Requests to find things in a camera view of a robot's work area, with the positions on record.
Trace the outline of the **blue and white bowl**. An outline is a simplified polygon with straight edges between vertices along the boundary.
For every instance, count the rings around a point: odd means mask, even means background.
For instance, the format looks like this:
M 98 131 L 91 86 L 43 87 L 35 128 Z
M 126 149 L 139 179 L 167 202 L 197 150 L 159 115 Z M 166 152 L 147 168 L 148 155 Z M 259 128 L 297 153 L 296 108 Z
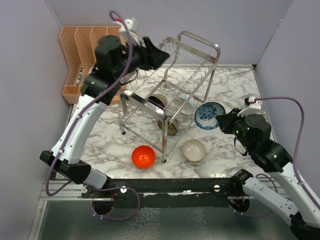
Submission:
M 214 130 L 219 127 L 216 116 L 225 114 L 226 110 L 220 103 L 205 102 L 197 108 L 194 114 L 195 124 L 203 130 Z

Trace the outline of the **red bowl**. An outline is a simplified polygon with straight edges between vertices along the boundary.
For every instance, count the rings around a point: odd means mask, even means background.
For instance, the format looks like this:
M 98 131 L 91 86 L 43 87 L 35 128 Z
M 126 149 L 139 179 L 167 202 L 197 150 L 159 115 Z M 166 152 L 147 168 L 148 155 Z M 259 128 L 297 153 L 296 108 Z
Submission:
M 156 160 L 154 149 L 148 145 L 140 145 L 136 147 L 131 154 L 132 163 L 140 169 L 151 167 Z

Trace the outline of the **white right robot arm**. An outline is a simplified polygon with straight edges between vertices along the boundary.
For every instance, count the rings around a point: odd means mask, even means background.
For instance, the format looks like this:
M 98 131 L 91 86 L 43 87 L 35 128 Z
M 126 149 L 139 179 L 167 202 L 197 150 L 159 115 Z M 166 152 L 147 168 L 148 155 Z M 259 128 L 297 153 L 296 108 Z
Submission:
M 288 198 L 266 187 L 248 171 L 237 172 L 229 189 L 240 196 L 246 193 L 277 213 L 299 240 L 320 238 L 320 199 L 294 169 L 286 149 L 270 139 L 271 125 L 261 114 L 239 116 L 234 108 L 217 115 L 220 130 L 233 134 L 256 165 L 268 173 L 286 192 Z

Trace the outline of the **black bowl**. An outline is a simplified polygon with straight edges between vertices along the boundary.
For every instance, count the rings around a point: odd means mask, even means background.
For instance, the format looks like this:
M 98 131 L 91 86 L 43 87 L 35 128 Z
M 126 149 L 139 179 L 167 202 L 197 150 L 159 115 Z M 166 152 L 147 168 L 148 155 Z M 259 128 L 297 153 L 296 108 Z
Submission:
M 165 112 L 169 111 L 167 98 L 162 94 L 152 94 L 147 99 L 151 104 L 162 109 Z

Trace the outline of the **beige speckled bowl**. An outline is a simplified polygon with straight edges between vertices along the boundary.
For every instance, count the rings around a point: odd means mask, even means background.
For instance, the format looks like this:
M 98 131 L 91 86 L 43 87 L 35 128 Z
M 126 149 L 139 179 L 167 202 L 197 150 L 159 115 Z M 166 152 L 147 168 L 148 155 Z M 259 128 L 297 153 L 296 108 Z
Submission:
M 205 145 L 198 139 L 187 140 L 182 147 L 184 157 L 191 162 L 201 161 L 207 151 Z

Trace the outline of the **dark patterned cream-inside bowl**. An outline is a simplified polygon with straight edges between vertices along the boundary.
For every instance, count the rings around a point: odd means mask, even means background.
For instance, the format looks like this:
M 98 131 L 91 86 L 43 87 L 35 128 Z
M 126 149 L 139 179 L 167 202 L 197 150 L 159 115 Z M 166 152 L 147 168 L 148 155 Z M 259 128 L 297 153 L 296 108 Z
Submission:
M 171 121 L 168 120 L 168 127 L 167 127 L 167 134 L 169 136 L 175 136 L 178 133 L 179 130 L 179 122 L 175 119 L 173 123 L 170 123 Z

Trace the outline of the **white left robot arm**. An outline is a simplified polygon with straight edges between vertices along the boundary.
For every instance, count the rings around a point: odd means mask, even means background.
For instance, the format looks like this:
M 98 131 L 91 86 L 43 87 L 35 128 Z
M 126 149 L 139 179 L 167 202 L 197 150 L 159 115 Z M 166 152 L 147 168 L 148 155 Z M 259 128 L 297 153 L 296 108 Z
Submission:
M 137 69 L 157 70 L 169 58 L 169 53 L 156 47 L 148 37 L 143 37 L 143 42 L 123 45 L 114 35 L 98 41 L 96 63 L 83 82 L 70 122 L 55 146 L 40 155 L 41 161 L 72 182 L 92 186 L 101 198 L 110 193 L 110 178 L 82 161 L 82 151 L 97 120 L 120 90 L 120 80 Z

